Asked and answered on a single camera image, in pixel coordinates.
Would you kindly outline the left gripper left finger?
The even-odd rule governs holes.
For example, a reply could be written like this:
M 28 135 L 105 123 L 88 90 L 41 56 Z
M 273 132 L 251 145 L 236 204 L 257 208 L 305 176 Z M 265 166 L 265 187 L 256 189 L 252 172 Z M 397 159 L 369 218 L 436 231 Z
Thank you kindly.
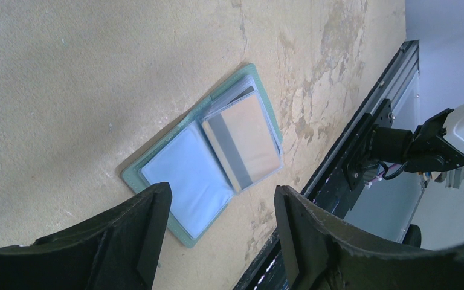
M 0 248 L 0 289 L 151 289 L 171 201 L 157 183 L 29 246 Z

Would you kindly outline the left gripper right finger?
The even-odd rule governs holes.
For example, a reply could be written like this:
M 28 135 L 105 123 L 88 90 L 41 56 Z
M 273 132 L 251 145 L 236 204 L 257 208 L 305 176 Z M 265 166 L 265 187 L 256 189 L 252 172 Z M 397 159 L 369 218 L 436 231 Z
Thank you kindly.
M 431 251 L 392 242 L 285 185 L 274 205 L 290 289 L 464 289 L 464 244 Z

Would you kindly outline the green card holder wallet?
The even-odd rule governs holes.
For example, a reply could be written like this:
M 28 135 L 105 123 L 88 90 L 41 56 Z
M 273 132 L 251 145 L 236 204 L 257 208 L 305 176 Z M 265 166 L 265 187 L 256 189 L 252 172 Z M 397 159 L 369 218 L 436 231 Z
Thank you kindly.
M 258 90 L 272 107 L 256 66 L 247 64 L 190 109 L 173 129 L 121 174 L 135 193 L 159 182 L 169 184 L 172 203 L 167 226 L 187 248 L 194 247 L 230 200 L 246 190 L 238 193 L 232 188 L 201 121 L 238 100 L 248 86 Z M 282 145 L 274 110 L 272 120 Z

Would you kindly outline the beige credit card grey stripe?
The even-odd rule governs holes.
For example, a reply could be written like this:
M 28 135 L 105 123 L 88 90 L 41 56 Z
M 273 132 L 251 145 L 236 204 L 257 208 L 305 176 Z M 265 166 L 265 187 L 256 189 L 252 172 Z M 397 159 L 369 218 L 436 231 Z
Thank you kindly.
M 204 117 L 201 125 L 235 192 L 282 167 L 281 152 L 257 91 Z

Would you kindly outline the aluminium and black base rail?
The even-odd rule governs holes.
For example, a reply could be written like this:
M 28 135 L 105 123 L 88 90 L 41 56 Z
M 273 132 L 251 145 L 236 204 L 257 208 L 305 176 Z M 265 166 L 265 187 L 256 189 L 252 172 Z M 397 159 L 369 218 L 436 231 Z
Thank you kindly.
M 373 126 L 391 126 L 390 112 L 419 70 L 419 41 L 406 41 L 361 103 L 301 194 L 344 218 L 364 188 L 365 145 Z M 278 231 L 274 231 L 237 282 L 236 289 L 287 289 Z

